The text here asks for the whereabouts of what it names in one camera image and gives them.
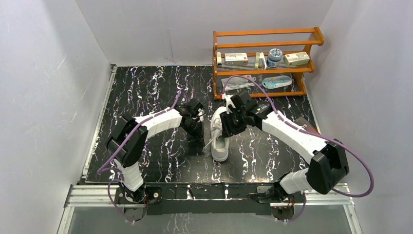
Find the white shoelace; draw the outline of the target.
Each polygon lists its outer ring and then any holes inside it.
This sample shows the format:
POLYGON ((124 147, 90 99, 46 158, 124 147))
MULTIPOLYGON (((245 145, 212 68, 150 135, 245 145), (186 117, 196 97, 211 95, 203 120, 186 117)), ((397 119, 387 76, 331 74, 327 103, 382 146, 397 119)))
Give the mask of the white shoelace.
POLYGON ((203 147, 203 150, 206 150, 207 147, 214 141, 215 137, 211 137, 209 142, 203 147))

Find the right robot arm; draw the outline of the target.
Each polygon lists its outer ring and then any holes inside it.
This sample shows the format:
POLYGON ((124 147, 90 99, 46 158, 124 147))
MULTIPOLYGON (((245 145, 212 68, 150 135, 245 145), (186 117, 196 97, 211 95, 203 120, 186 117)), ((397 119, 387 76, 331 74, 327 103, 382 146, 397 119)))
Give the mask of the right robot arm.
POLYGON ((220 114, 222 136, 227 138, 242 133, 247 126, 271 134, 296 151, 309 166, 284 174, 265 192, 266 197, 288 201, 294 193, 315 190, 329 193, 349 173, 344 149, 338 142, 306 132, 286 116, 274 111, 270 103, 257 103, 247 91, 236 95, 221 95, 226 111, 220 114))

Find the white sneaker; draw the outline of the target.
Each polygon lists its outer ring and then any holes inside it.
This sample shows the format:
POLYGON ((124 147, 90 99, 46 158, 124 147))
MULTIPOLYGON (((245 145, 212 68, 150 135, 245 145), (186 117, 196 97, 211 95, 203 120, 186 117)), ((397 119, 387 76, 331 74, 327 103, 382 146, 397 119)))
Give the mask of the white sneaker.
POLYGON ((222 136, 223 126, 220 114, 226 112, 226 107, 219 107, 212 116, 210 122, 211 137, 215 137, 211 145, 211 155, 215 161, 223 162, 228 157, 229 138, 222 136))

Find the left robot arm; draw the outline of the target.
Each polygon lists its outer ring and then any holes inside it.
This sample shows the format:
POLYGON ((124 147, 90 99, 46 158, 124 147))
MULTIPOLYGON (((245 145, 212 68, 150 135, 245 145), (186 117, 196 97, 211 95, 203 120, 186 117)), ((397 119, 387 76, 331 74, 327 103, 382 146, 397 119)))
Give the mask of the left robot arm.
POLYGON ((117 169, 122 174, 122 184, 127 197, 134 203, 145 198, 145 189, 138 160, 145 148, 146 140, 160 132, 182 128, 188 141, 199 142, 204 138, 204 106, 197 99, 183 105, 168 107, 155 114, 143 117, 121 117, 119 126, 112 131, 106 144, 114 156, 117 169))

